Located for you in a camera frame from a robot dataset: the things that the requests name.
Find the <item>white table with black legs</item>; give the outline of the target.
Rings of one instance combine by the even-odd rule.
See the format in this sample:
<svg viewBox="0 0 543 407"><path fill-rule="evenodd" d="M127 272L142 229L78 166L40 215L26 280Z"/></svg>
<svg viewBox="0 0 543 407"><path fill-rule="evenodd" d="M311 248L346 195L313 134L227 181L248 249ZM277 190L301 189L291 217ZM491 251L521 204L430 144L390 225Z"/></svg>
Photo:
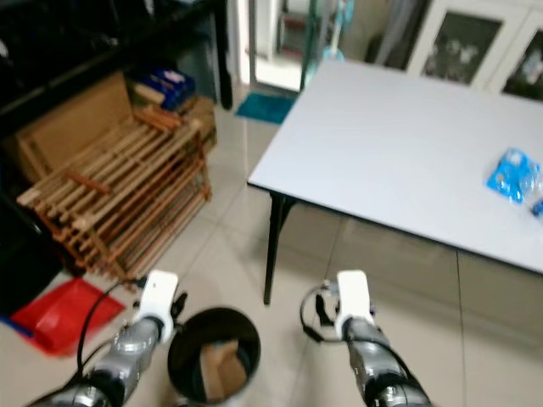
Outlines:
<svg viewBox="0 0 543 407"><path fill-rule="evenodd" d="M477 313L543 311L543 222L484 184L508 148L543 160L543 103L323 64L249 175L271 197L266 283L302 203L381 229L336 266Z"/></svg>

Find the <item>black shelf unit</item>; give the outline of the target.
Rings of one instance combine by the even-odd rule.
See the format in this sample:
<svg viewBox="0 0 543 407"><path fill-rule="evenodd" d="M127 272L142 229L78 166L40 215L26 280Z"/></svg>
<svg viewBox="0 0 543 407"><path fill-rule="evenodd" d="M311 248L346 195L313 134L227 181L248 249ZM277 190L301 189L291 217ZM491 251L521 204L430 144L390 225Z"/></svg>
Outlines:
<svg viewBox="0 0 543 407"><path fill-rule="evenodd" d="M238 46L232 0L3 0L0 42L1 269L0 316L7 318L46 290L62 270L57 245L16 205L30 180L16 164L14 140L32 121L121 70L171 51L206 46L214 98L234 105L229 73Z"/></svg>

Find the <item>blue printed carton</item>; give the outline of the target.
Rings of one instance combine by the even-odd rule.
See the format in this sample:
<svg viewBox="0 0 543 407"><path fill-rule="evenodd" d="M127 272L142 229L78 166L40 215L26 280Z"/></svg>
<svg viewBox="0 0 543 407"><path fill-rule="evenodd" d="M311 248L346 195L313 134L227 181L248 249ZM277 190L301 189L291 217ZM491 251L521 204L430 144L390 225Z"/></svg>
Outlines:
<svg viewBox="0 0 543 407"><path fill-rule="evenodd" d="M154 67L132 78L133 90L164 111L176 111L197 91L195 80L182 71Z"/></svg>

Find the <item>red plastic dustpan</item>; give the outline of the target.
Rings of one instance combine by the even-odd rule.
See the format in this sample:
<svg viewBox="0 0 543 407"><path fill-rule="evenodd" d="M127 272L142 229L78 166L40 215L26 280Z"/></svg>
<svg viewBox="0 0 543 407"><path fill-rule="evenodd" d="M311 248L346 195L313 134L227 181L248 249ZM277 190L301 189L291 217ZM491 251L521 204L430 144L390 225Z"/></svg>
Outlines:
<svg viewBox="0 0 543 407"><path fill-rule="evenodd" d="M97 334L126 310L124 303L104 295L101 288L76 278L52 288L9 318L24 328L21 337L32 348L46 356L67 357L76 352L82 326L93 304L98 304L98 308L87 329L88 336Z"/></svg>

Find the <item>wooden slatted rack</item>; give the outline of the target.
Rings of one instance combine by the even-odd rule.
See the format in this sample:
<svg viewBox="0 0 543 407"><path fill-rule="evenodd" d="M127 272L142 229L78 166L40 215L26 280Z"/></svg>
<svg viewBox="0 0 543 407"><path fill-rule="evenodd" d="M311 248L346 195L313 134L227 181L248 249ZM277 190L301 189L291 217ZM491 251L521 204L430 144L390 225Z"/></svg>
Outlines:
<svg viewBox="0 0 543 407"><path fill-rule="evenodd" d="M212 198L214 111L139 109L20 194L74 274L144 276Z"/></svg>

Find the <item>blue Twiggies snack bag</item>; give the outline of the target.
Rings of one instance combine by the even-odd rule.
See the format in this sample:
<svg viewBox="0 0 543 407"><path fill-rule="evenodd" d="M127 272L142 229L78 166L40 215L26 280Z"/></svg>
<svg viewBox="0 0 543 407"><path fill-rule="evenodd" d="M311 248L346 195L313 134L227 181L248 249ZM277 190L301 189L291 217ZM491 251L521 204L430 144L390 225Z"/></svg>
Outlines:
<svg viewBox="0 0 543 407"><path fill-rule="evenodd" d="M543 200L543 163L521 148L508 148L485 185L512 204L535 204Z"/></svg>

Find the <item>brown cardboard box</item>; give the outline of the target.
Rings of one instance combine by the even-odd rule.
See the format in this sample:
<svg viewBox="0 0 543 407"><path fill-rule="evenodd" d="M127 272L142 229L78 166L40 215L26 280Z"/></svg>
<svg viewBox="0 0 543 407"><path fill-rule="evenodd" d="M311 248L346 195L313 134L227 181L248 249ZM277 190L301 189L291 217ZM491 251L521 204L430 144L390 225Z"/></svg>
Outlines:
<svg viewBox="0 0 543 407"><path fill-rule="evenodd" d="M34 183L132 118L120 71L20 128L8 144L24 178Z"/></svg>

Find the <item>brown cardboard piece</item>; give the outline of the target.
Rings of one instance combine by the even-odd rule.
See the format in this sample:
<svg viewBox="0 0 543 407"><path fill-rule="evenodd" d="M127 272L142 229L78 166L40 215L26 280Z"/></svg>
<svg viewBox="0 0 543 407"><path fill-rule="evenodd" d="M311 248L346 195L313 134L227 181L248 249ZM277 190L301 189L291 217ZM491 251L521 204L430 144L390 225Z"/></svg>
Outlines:
<svg viewBox="0 0 543 407"><path fill-rule="evenodd" d="M242 390L249 380L234 340L205 344L200 353L204 395L209 402L224 402Z"/></svg>

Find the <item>teal floor mat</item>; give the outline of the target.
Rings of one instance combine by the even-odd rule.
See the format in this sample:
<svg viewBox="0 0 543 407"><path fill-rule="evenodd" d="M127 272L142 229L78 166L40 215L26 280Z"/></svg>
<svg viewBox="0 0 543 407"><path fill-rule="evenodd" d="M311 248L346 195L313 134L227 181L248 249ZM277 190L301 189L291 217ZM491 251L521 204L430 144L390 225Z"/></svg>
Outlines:
<svg viewBox="0 0 543 407"><path fill-rule="evenodd" d="M242 119L281 125L287 119L288 112L294 108L295 101L296 96L250 92L234 114Z"/></svg>

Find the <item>black round rubbish bin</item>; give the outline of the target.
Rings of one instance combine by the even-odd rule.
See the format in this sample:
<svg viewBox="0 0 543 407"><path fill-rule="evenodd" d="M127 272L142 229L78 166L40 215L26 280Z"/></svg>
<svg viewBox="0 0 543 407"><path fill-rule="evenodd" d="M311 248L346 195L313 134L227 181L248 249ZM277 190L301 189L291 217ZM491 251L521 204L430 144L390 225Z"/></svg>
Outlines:
<svg viewBox="0 0 543 407"><path fill-rule="evenodd" d="M237 340L239 357L247 368L249 380L236 397L255 379L261 357L260 334L255 323L237 309L215 307L199 311L180 326L168 349L167 373L174 390L185 399L183 407L209 407L224 402L209 402L204 395L200 371L200 353L205 344Z"/></svg>

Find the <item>white glass-door cabinet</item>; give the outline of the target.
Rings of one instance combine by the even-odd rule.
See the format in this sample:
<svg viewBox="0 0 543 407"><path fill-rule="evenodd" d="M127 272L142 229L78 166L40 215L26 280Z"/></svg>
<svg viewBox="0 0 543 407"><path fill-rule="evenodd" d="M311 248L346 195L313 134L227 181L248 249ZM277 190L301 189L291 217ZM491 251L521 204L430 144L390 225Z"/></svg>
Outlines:
<svg viewBox="0 0 543 407"><path fill-rule="evenodd" d="M432 0L406 71L543 103L543 0Z"/></svg>

